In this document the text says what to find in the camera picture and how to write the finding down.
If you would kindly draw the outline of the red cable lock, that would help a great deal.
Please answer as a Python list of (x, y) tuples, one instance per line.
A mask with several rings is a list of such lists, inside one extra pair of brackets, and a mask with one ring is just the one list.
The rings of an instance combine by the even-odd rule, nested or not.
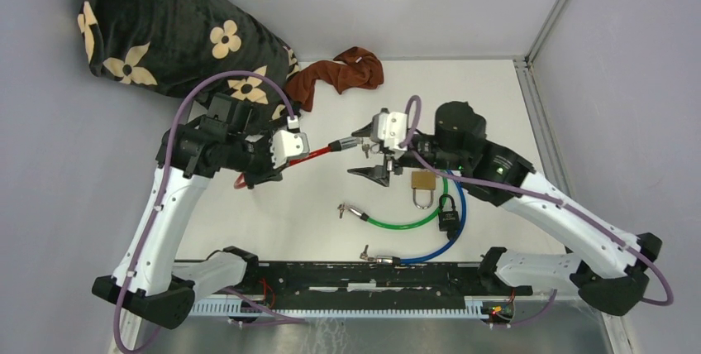
[(289, 162), (289, 166), (297, 165), (302, 162), (312, 160), (314, 158), (317, 158), (318, 156), (329, 154), (332, 152), (339, 152), (339, 151), (344, 151), (348, 150), (350, 148), (358, 146), (362, 142), (362, 139), (359, 137), (354, 137), (354, 136), (348, 136), (344, 137), (335, 141), (330, 142), (327, 146), (317, 149), (315, 151), (310, 152), (308, 155), (305, 157), (298, 159), (298, 160), (291, 160)]

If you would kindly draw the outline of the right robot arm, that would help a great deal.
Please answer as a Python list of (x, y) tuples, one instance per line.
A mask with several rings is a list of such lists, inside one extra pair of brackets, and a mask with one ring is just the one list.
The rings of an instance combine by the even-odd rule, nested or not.
[(467, 103), (443, 103), (434, 130), (417, 129), (420, 102), (403, 112), (382, 109), (353, 137), (383, 157), (381, 165), (353, 169), (388, 186), (402, 168), (429, 170), (450, 179), (474, 198), (533, 223), (565, 247), (559, 255), (529, 254), (493, 247), (480, 262), (479, 287), (499, 294), (507, 287), (554, 289), (577, 294), (589, 306), (623, 316), (646, 302), (661, 239), (633, 234), (605, 222), (551, 183), (535, 166), (488, 139), (486, 121)]

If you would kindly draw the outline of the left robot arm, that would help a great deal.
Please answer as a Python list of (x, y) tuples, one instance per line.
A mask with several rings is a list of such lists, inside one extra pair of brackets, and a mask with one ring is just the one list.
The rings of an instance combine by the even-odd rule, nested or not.
[(297, 117), (250, 141), (252, 118), (251, 103), (218, 94), (203, 115), (164, 134), (135, 236), (115, 270), (94, 281), (94, 295), (117, 311), (175, 329), (211, 294), (229, 287), (248, 294), (258, 287), (260, 272), (250, 265), (257, 258), (246, 251), (225, 249), (183, 269), (175, 266), (193, 210), (216, 173), (241, 172), (249, 186), (278, 181), (292, 160), (308, 153)]

